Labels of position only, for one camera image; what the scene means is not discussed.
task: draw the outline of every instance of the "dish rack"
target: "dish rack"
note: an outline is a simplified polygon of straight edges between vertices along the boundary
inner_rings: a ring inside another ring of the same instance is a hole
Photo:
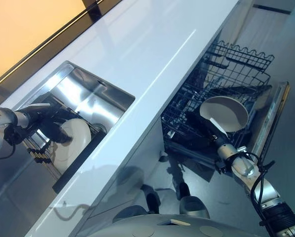
[[[161,115],[165,148],[193,158],[203,155],[181,146],[180,141],[202,137],[186,123],[185,112],[198,110],[202,102],[213,96],[234,98],[247,109],[248,125],[228,134],[232,144],[239,147],[254,118],[258,96],[271,87],[267,85],[270,75],[265,70],[273,59],[273,55],[266,56],[224,41],[213,42]]]

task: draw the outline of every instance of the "dishwasher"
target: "dishwasher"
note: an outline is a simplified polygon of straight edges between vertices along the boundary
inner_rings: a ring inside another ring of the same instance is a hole
[[[265,71],[273,59],[273,55],[215,40],[161,115],[165,150],[225,173],[224,161],[201,145],[203,136],[188,123],[186,112],[199,111],[208,98],[227,96],[243,104],[249,114],[243,129],[228,133],[232,145],[263,159],[289,93],[287,82],[277,88],[269,84]]]

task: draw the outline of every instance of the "white plate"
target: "white plate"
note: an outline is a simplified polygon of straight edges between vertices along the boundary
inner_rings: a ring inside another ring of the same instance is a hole
[[[63,174],[90,143],[91,134],[87,123],[79,118],[66,121],[61,125],[61,128],[73,138],[72,141],[64,144],[53,144],[55,155],[53,165]]]
[[[200,106],[200,115],[205,119],[213,118],[226,132],[238,131],[248,122],[246,108],[227,96],[215,96],[204,101]]]

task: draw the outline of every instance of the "stainless steel sink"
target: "stainless steel sink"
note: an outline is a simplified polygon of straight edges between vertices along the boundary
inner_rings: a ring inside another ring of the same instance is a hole
[[[61,107],[72,109],[78,117],[86,120],[90,130],[94,131],[91,132],[91,142],[62,175],[54,166],[47,167],[57,180],[52,188],[59,193],[130,107],[135,97],[67,61],[13,109],[32,103],[46,103],[50,98],[52,102],[55,100],[60,103]],[[40,130],[37,130],[31,137],[25,139],[24,145],[27,148],[40,150],[48,140]],[[48,149],[44,152],[44,155],[53,160],[51,154]]]
[[[90,124],[103,126],[106,133],[130,107],[135,97],[70,62],[63,63],[19,107],[31,104],[50,92],[79,113]]]

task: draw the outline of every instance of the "white countertop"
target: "white countertop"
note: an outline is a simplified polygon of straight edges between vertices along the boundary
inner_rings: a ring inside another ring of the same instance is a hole
[[[136,97],[26,236],[70,234],[83,207],[129,157],[237,2],[123,0],[1,104],[13,108],[65,60]],[[61,219],[76,209],[70,220]]]

